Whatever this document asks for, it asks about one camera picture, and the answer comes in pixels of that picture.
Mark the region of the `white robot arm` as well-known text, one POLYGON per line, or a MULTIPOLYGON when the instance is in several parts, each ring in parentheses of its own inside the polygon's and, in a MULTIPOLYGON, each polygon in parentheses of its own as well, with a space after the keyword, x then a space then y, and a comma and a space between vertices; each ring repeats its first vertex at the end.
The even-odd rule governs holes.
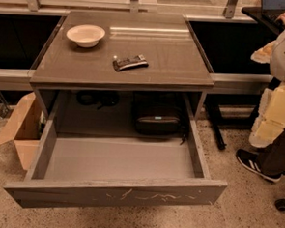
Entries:
POLYGON ((270 74, 281 83, 277 88, 266 88, 261 96, 258 117, 255 119, 249 142, 254 147, 266 148, 285 129, 285 30, 278 38, 260 48, 251 58, 269 52, 270 74))

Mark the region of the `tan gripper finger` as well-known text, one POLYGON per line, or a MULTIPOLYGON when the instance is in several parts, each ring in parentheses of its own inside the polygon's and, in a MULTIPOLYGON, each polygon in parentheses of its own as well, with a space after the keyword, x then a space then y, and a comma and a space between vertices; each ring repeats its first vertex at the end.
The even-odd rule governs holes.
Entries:
POLYGON ((285 126, 285 85, 264 91, 259 104, 259 114, 264 122, 285 126))
POLYGON ((275 123, 267 123, 259 119, 254 121, 252 132, 249 135, 249 143, 254 147, 266 148, 276 139, 283 128, 275 123))

